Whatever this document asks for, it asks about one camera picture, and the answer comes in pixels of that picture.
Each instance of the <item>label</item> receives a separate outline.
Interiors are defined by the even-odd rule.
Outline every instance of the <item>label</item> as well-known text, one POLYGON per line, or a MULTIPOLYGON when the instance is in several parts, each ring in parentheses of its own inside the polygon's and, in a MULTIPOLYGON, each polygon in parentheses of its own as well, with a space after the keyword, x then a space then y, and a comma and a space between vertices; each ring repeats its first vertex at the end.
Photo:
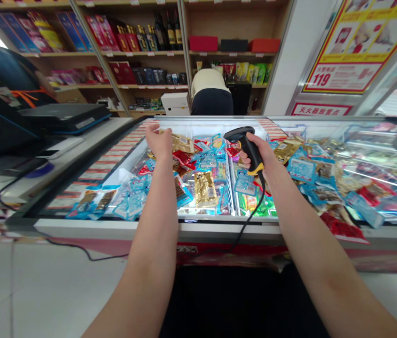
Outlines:
POLYGON ((292 178, 314 184, 316 181, 316 164, 296 158, 289 159, 288 172, 292 178))
POLYGON ((397 1, 344 0, 303 92, 363 94, 397 50, 397 1))
POLYGON ((114 163, 94 163, 89 170, 112 170, 115 167, 114 163))
POLYGON ((347 115, 353 106, 325 105, 314 103, 296 103, 291 115, 311 116, 344 116, 347 115))
POLYGON ((123 153, 121 155, 105 155, 99 158, 99 160, 97 162, 114 162, 114 163, 118 163, 120 162, 120 160, 127 154, 123 153))
POLYGON ((89 117, 87 120, 84 120, 83 122, 76 124, 75 127, 78 129, 81 129, 81 128, 84 128, 85 126, 91 124, 94 121, 95 121, 95 119, 93 117, 89 117))
POLYGON ((46 209, 71 209, 76 202, 78 202, 79 196, 57 196, 46 209))
POLYGON ((124 149, 114 149, 114 150, 109 150, 107 153, 104 154, 104 157, 107 156, 112 156, 112 155, 116 155, 116 156, 120 156, 123 157, 128 153, 127 150, 124 149))
POLYGON ((80 195, 88 186, 94 185, 96 186, 97 184, 89 183, 89 182, 73 182, 70 184, 63 193, 71 193, 75 195, 80 195))
POLYGON ((176 38, 175 38, 175 31, 174 30, 168 30, 167 31, 168 35, 169 35, 169 42, 171 45, 176 44, 176 38))
POLYGON ((178 45, 182 45, 183 39, 181 37, 181 30, 175 29, 175 34, 176 34, 176 42, 178 45))
POLYGON ((102 180, 107 174, 108 172, 86 171, 78 179, 102 180))

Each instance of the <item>black device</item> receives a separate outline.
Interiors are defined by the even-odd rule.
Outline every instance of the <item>black device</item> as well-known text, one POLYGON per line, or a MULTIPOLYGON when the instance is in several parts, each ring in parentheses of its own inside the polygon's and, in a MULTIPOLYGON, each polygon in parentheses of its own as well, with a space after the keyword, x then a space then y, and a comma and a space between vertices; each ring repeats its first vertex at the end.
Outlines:
POLYGON ((145 78, 147 79, 147 83, 149 85, 156 85, 155 74, 152 68, 144 68, 145 78))
POLYGON ((47 159, 34 157, 2 156, 0 157, 0 175, 21 177, 48 162, 47 159))
POLYGON ((255 134, 255 128, 253 127, 240 127, 229 131, 223 137, 230 142, 239 142, 242 150, 251 159, 250 168, 248 171, 249 175, 258 175, 260 171, 264 169, 263 159, 259 153, 258 147, 247 138, 247 133, 251 132, 255 134))
POLYGON ((222 52, 246 52, 249 48, 248 40, 221 39, 220 50, 222 52))
POLYGON ((249 108, 251 84, 248 82, 228 84, 233 99, 234 115, 247 115, 249 108))
POLYGON ((52 134, 79 134, 112 114, 101 104, 49 104, 19 113, 52 134))
POLYGON ((145 76, 145 71, 141 67, 133 67, 132 72, 136 79, 138 85, 147 85, 147 77, 145 76))

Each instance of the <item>red gift box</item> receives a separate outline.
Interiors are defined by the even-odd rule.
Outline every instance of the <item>red gift box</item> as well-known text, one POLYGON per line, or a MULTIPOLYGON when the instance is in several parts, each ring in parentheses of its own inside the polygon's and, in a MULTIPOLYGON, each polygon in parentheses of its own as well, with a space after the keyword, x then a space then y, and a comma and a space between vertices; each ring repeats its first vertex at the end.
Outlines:
POLYGON ((207 36, 191 36, 189 38, 190 50, 197 52, 216 52, 218 38, 207 36))
POLYGON ((139 42, 137 40, 137 35, 132 33, 126 33, 126 41, 128 41, 129 48, 133 52, 140 52, 139 42))
POLYGON ((280 39, 254 39, 249 43, 249 51, 253 53, 276 53, 280 48, 280 39))
POLYGON ((105 15, 95 15, 95 18, 98 21, 101 33, 103 34, 111 51, 119 52, 120 48, 118 47, 117 39, 115 38, 114 31, 112 30, 107 17, 105 15))
POLYGON ((95 37, 95 41, 100 47, 100 49, 104 52, 109 51, 110 48, 104 39, 103 34, 101 33, 100 25, 98 24, 98 21, 96 21, 94 16, 86 15, 86 20, 87 23, 90 26, 90 30, 93 33, 93 36, 95 37))
POLYGON ((137 84, 129 62, 109 62, 109 66, 119 85, 137 84))
POLYGON ((130 52, 131 51, 131 49, 129 48, 128 41, 126 40, 126 34, 122 34, 122 33, 117 34, 117 41, 120 44, 120 48, 124 52, 130 52))

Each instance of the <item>wrapped snack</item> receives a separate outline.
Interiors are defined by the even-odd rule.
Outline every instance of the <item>wrapped snack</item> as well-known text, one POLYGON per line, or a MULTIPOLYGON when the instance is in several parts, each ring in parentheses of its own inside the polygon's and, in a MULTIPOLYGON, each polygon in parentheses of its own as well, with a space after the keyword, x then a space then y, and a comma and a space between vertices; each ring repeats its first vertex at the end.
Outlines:
POLYGON ((345 217, 350 219, 347 212, 345 212, 345 209, 341 206, 334 209, 332 208, 330 211, 320 216, 337 239, 348 242, 369 244, 361 229, 356 227, 351 221, 350 223, 347 223, 345 221, 345 217))
POLYGON ((226 160, 226 152, 224 146, 221 147, 220 149, 216 149, 215 152, 217 159, 226 160))
POLYGON ((316 211, 318 216, 323 215, 324 213, 326 213, 328 211, 328 209, 330 209, 332 207, 331 204, 320 204, 320 205, 311 204, 311 206, 316 211))
POLYGON ((153 172, 155 170, 156 161, 152 158, 148 159, 145 164, 147 165, 149 171, 153 172))
POLYGON ((258 205, 258 198, 257 196, 245 196, 245 199, 247 203, 247 210, 252 213, 258 205))
POLYGON ((217 215, 229 215, 229 191, 226 185, 221 186, 220 188, 221 196, 218 201, 217 215))
POLYGON ((103 216, 119 188, 119 185, 105 185, 98 193, 96 197, 96 206, 93 206, 93 211, 88 214, 88 217, 96 221, 103 216))
POLYGON ((286 139, 273 152, 281 163, 286 164, 301 144, 302 143, 297 140, 286 139))
POLYGON ((211 151, 211 148, 204 142, 194 143, 194 148, 203 154, 211 151))
MULTIPOLYGON (((159 134, 162 134, 164 130, 160 129, 159 134)), ((190 138, 185 136, 172 134, 173 139, 173 151, 181 150, 185 153, 193 154, 195 152, 194 143, 190 138)))
POLYGON ((351 191, 357 191, 365 185, 365 181, 358 177, 343 176, 341 179, 336 180, 336 187, 339 193, 345 197, 351 191))
POLYGON ((330 157, 330 155, 328 155, 328 153, 323 150, 322 147, 319 146, 317 143, 305 143, 304 149, 310 157, 330 157))
POLYGON ((246 195, 256 196, 256 186, 254 181, 255 177, 249 175, 247 170, 239 169, 237 171, 237 180, 234 190, 246 195))
POLYGON ((178 160, 178 162, 180 163, 181 166, 185 166, 185 165, 189 164, 189 162, 191 160, 190 156, 181 150, 177 150, 177 151, 173 152, 173 158, 178 160))
POLYGON ((207 171, 217 167, 217 156, 215 153, 207 153, 200 161, 200 167, 197 170, 207 171))
POLYGON ((187 189, 187 187, 184 186, 184 183, 181 180, 178 173, 175 173, 174 180, 175 180, 175 192, 176 192, 176 205, 177 208, 179 209, 185 206, 186 204, 192 202, 194 199, 190 191, 187 189))
POLYGON ((264 197, 263 202, 254 214, 255 217, 277 217, 277 209, 271 197, 264 197))
POLYGON ((225 160, 217 159, 217 167, 212 168, 212 173, 214 175, 214 181, 226 181, 226 165, 225 160))
POLYGON ((131 191, 145 190, 147 191, 151 185, 151 176, 143 176, 141 178, 134 178, 129 183, 131 191))
POLYGON ((225 152, 228 154, 229 157, 235 157, 239 154, 239 151, 236 148, 226 148, 225 152))
POLYGON ((233 161, 234 161, 236 158, 238 158, 238 160, 237 160, 237 166, 238 166, 238 167, 241 167, 241 168, 244 168, 244 169, 247 169, 246 164, 242 161, 242 158, 240 158, 240 157, 233 157, 233 161))
POLYGON ((310 202, 314 205, 320 204, 341 204, 345 205, 344 200, 335 190, 324 186, 315 186, 311 184, 300 185, 300 191, 308 196, 310 202))
POLYGON ((385 184, 374 180, 358 189, 357 193, 363 196, 372 207, 376 207, 381 203, 380 198, 396 196, 396 193, 385 184))
POLYGON ((215 207, 217 205, 217 193, 214 186, 212 172, 195 173, 195 204, 198 208, 215 207))
POLYGON ((225 141, 222 138, 222 135, 219 133, 212 137, 212 147, 215 149, 220 149, 225 146, 225 141))
POLYGON ((200 143, 203 142, 207 146, 209 145, 209 141, 206 138, 194 138, 194 143, 200 143))
POLYGON ((310 162, 310 163, 315 163, 315 164, 316 164, 316 173, 317 173, 318 170, 319 170, 320 168, 322 168, 322 166, 323 166, 322 163, 318 163, 317 161, 314 161, 314 160, 310 159, 309 157, 304 157, 304 156, 302 156, 302 157, 299 158, 299 160, 307 161, 307 162, 310 162))
POLYGON ((370 206, 364 198, 356 192, 350 192, 345 198, 347 204, 355 209, 373 228, 381 227, 385 221, 383 215, 370 206))
MULTIPOLYGON (((263 185, 261 184, 261 180, 259 179, 258 175, 255 176, 255 181, 253 182, 253 184, 256 185, 261 191, 263 191, 263 185)), ((264 193, 267 197, 272 196, 272 193, 270 192, 269 185, 267 183, 265 184, 265 192, 264 193)))
POLYGON ((247 201, 245 199, 245 195, 241 194, 241 193, 238 193, 237 194, 237 199, 239 201, 239 209, 243 210, 243 212, 246 214, 246 216, 250 216, 250 214, 247 215, 247 213, 249 213, 249 212, 247 210, 247 201))
POLYGON ((139 170, 140 176, 144 176, 144 175, 148 175, 148 174, 152 174, 152 173, 153 173, 153 171, 150 170, 148 168, 148 165, 146 165, 146 164, 139 170))
POLYGON ((311 159, 322 165, 321 168, 317 170, 318 176, 316 183, 327 188, 337 190, 335 179, 335 161, 325 157, 312 157, 311 159))
POLYGON ((270 145, 270 148, 272 148, 272 150, 275 150, 276 148, 278 148, 280 143, 278 141, 272 141, 272 142, 269 142, 269 145, 270 145))
POLYGON ((66 219, 86 219, 93 212, 93 201, 101 190, 101 185, 89 186, 81 193, 79 202, 75 203, 66 219))
POLYGON ((316 181, 316 164, 291 158, 288 164, 288 172, 293 179, 314 184, 316 181))
POLYGON ((147 194, 143 190, 135 190, 128 193, 127 197, 115 207, 113 213, 125 219, 134 221, 142 212, 147 200, 147 194))
POLYGON ((300 159, 300 157, 308 157, 307 152, 304 151, 302 146, 300 146, 297 149, 297 151, 291 156, 291 158, 297 158, 297 159, 300 159))

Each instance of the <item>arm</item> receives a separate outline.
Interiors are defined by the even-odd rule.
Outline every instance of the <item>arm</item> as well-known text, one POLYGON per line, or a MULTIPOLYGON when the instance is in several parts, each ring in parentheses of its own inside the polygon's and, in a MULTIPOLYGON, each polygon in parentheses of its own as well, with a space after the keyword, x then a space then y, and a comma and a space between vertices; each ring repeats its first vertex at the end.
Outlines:
MULTIPOLYGON (((281 232, 330 336, 397 337, 397 321, 366 287, 269 144, 252 134, 248 138, 263 157, 264 177, 272 192, 281 232)), ((245 153, 241 157, 250 163, 245 153)))
POLYGON ((173 181, 171 129, 147 142, 156 155, 148 199, 114 293, 83 337, 157 337, 170 300, 176 268, 178 214, 173 181))

